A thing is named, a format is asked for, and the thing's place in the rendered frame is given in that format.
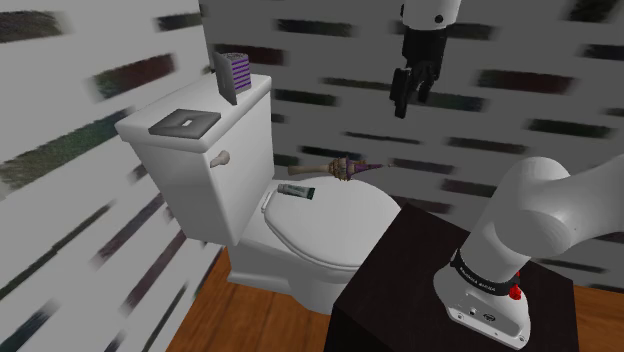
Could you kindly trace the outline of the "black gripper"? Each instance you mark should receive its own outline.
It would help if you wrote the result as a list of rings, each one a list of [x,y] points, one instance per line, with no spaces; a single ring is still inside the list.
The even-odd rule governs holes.
[[[407,105],[413,93],[417,101],[426,103],[430,91],[439,79],[447,42],[447,29],[415,30],[406,28],[403,36],[402,55],[406,68],[396,68],[393,74],[389,98],[395,105],[395,116],[405,118]],[[432,66],[432,74],[423,73],[425,63]]]

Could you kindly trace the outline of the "green grey tube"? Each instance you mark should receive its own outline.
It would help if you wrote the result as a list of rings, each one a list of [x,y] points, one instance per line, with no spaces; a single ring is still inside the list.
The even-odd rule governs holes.
[[[315,188],[282,183],[277,186],[277,192],[284,195],[312,200],[315,194]]]

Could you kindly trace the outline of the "purple striped grey box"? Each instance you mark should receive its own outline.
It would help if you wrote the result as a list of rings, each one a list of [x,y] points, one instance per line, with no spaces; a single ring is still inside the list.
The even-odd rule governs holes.
[[[238,52],[213,53],[218,91],[231,105],[237,104],[237,96],[251,88],[250,60],[247,54]]]

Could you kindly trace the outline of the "dark robot stand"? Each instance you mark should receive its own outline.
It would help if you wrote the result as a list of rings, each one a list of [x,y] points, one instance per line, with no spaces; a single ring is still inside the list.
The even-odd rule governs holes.
[[[572,281],[534,262],[520,271],[531,318],[523,349],[448,317],[433,275],[467,236],[404,206],[336,300],[324,352],[580,352]]]

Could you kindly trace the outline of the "white toilet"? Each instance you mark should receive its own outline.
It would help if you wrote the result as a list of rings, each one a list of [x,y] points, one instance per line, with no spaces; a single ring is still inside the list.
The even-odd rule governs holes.
[[[320,175],[287,184],[314,187],[312,200],[280,194],[274,176],[271,80],[253,75],[231,105],[208,75],[116,124],[185,235],[223,245],[236,284],[292,296],[331,312],[399,205],[368,183]],[[150,135],[176,109],[221,119],[200,139]]]

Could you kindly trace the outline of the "grey flat square box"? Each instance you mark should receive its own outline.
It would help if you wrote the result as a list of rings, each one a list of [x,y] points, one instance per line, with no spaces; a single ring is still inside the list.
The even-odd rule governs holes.
[[[151,126],[148,132],[150,135],[197,140],[220,119],[218,112],[176,109]]]

